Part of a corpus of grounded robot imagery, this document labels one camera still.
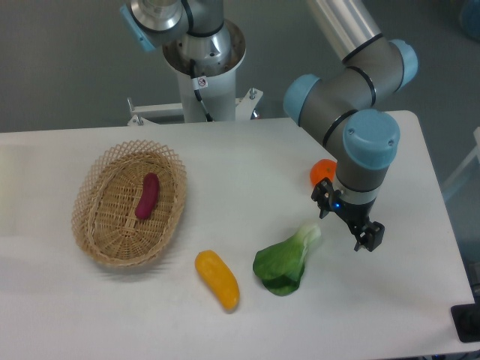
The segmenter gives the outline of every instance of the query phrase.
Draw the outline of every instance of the wicker basket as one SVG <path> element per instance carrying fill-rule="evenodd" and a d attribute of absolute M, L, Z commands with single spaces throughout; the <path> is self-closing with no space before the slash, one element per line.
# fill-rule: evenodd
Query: wicker basket
<path fill-rule="evenodd" d="M 140 220 L 135 208 L 143 178 L 156 173 L 160 194 L 151 216 Z M 135 266 L 157 257 L 172 237 L 186 196 L 185 167 L 165 145 L 130 141 L 98 158 L 73 207 L 76 243 L 108 266 Z"/>

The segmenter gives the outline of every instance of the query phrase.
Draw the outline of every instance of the yellow pepper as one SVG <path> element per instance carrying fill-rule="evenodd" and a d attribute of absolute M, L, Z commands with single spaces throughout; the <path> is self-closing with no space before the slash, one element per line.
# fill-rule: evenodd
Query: yellow pepper
<path fill-rule="evenodd" d="M 237 280 L 214 251 L 206 250 L 199 253 L 195 259 L 195 269 L 225 310 L 231 311 L 237 306 L 240 299 Z"/>

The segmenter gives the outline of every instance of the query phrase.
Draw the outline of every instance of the gray floor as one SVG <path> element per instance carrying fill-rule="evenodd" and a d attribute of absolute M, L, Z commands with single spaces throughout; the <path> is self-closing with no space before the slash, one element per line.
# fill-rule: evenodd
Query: gray floor
<path fill-rule="evenodd" d="M 119 126 L 128 120 L 127 97 L 137 105 L 179 102 L 161 52 L 142 52 L 124 27 L 124 1 L 3 0 L 0 132 Z M 418 53 L 417 78 L 379 108 L 417 114 L 439 182 L 473 148 L 480 126 L 480 43 L 459 27 L 460 3 L 365 2 L 387 38 Z M 262 89 L 264 117 L 285 116 L 281 101 L 296 77 L 329 78 L 342 69 L 303 0 L 225 0 L 225 12 L 247 39 L 238 95 Z M 480 261 L 479 179 L 448 204 L 469 261 Z"/>

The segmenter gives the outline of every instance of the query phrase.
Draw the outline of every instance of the blue joint cap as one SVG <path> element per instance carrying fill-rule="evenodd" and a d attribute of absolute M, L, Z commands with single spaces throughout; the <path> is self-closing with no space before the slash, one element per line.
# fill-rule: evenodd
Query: blue joint cap
<path fill-rule="evenodd" d="M 417 71 L 419 70 L 419 58 L 417 58 L 415 50 L 405 41 L 395 39 L 390 40 L 390 42 L 398 48 L 398 51 L 400 51 L 400 54 L 402 55 L 403 79 L 399 87 L 399 89 L 401 89 L 417 74 Z"/>
<path fill-rule="evenodd" d="M 311 73 L 302 75 L 286 90 L 285 96 L 283 97 L 283 110 L 285 110 L 285 113 L 292 118 L 297 125 L 300 125 L 299 119 L 303 104 L 308 94 L 310 94 L 311 89 L 319 80 L 320 78 L 318 76 L 312 75 Z"/>
<path fill-rule="evenodd" d="M 127 5 L 120 7 L 120 14 L 128 25 L 128 28 L 131 30 L 133 36 L 138 40 L 143 50 L 147 53 L 155 50 L 155 46 L 147 38 L 145 32 L 137 25 L 135 19 L 132 17 L 131 12 L 128 10 Z"/>
<path fill-rule="evenodd" d="M 343 146 L 359 166 L 381 170 L 397 154 L 400 128 L 389 114 L 375 109 L 361 110 L 350 116 L 343 129 Z"/>

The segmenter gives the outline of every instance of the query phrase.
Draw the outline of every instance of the orange fruit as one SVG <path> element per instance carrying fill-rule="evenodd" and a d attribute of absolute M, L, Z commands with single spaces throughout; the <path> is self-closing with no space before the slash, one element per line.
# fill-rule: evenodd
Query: orange fruit
<path fill-rule="evenodd" d="M 316 184 L 321 182 L 324 178 L 329 178 L 333 182 L 335 176 L 335 170 L 337 169 L 337 163 L 333 160 L 322 159 L 310 170 L 310 181 L 315 187 Z"/>

